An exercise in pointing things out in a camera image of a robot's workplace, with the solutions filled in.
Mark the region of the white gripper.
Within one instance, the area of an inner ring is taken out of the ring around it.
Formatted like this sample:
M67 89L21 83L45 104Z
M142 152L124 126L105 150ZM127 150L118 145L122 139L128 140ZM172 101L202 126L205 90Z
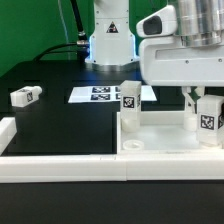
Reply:
M139 47L143 80L151 86L183 86L185 111L196 113L189 86L224 87L224 44L184 47L178 37L144 39Z

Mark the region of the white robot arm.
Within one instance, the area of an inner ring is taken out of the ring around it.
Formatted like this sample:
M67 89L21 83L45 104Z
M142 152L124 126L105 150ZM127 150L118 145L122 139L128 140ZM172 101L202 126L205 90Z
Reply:
M151 86L224 87L224 0L167 0L129 29L129 0L94 0L91 69L121 71L140 64Z

